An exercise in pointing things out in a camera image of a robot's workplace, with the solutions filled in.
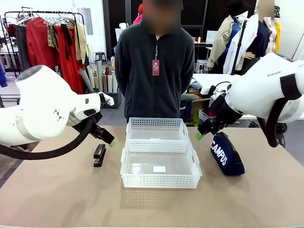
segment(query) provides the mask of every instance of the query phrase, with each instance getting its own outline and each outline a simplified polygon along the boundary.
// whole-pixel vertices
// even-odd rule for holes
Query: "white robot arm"
[[[268,143],[277,146],[276,123],[295,121],[304,112],[304,61],[289,62],[276,54],[261,58],[244,76],[228,86],[227,93],[204,110],[201,134],[219,130],[245,114],[265,119],[261,126]]]
[[[20,105],[0,109],[0,145],[22,145],[56,137],[67,125],[81,132],[83,120],[94,117],[98,122],[101,119],[101,103],[114,104],[113,98],[103,93],[77,95],[47,66],[24,71],[16,84]],[[101,131],[95,123],[89,133],[104,139]]]

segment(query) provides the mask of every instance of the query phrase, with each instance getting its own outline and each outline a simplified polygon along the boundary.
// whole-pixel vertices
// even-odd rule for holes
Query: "red hat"
[[[139,7],[138,7],[138,13],[141,15],[141,14],[143,14],[143,5],[142,4],[140,4],[139,5]]]

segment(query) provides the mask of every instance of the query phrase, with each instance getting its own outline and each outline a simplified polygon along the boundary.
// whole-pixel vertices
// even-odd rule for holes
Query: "brown tabletop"
[[[228,128],[246,174],[226,177],[210,152],[212,135],[194,139],[203,172],[197,189],[125,189],[120,175],[125,127],[102,168],[93,167],[101,141],[88,136],[74,151],[24,161],[0,189],[0,224],[26,227],[277,227],[304,224],[304,168],[282,147],[271,148],[259,129]],[[34,152],[59,148],[77,135],[42,141]]]

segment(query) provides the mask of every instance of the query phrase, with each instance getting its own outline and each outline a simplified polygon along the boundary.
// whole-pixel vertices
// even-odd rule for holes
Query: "navy blue pencil case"
[[[225,175],[238,176],[245,173],[243,162],[237,150],[223,132],[214,136],[211,153]]]

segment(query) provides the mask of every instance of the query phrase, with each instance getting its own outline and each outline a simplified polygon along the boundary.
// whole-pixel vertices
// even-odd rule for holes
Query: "white plastic basket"
[[[190,140],[182,119],[130,118],[126,131],[127,140]]]
[[[127,188],[195,189],[202,176],[190,141],[127,140],[121,162]]]

